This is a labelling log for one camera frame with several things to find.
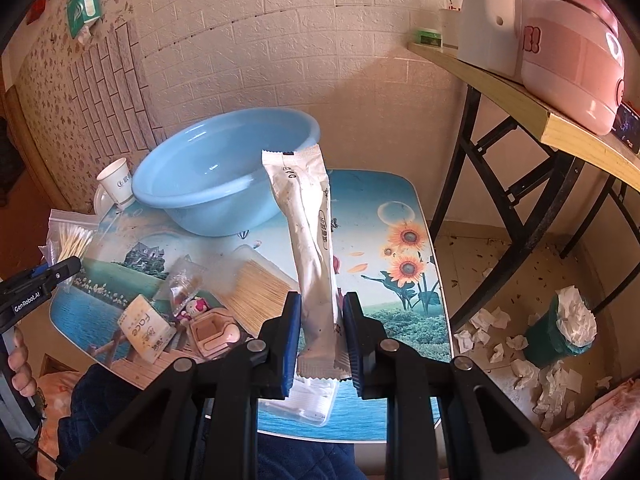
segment white cup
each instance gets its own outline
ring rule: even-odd
[[[442,51],[452,56],[457,56],[460,11],[439,9],[438,13],[440,15],[440,30],[442,32]]]
[[[96,177],[118,209],[125,209],[135,200],[131,190],[131,173],[126,158],[119,158]]]

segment blue plastic basin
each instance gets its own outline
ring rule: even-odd
[[[133,193],[191,233],[233,235],[279,211],[262,167],[262,150],[295,152],[319,139],[318,122],[291,108],[218,115],[149,153],[133,176]]]

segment navy blue fabric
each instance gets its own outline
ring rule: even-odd
[[[100,365],[91,366],[71,395],[71,416],[58,426],[58,462],[73,462],[140,392]],[[352,444],[326,444],[258,434],[259,480],[365,480]]]

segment human hand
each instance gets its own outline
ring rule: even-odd
[[[34,396],[37,389],[36,379],[33,378],[31,367],[27,362],[29,349],[24,344],[22,332],[18,327],[14,329],[14,345],[15,350],[11,352],[8,359],[9,368],[15,372],[12,383],[23,397]]]

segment green wet wipes package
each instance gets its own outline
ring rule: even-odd
[[[90,27],[102,16],[98,0],[69,0],[66,4],[66,16],[69,21],[71,37],[75,38],[84,27]]]

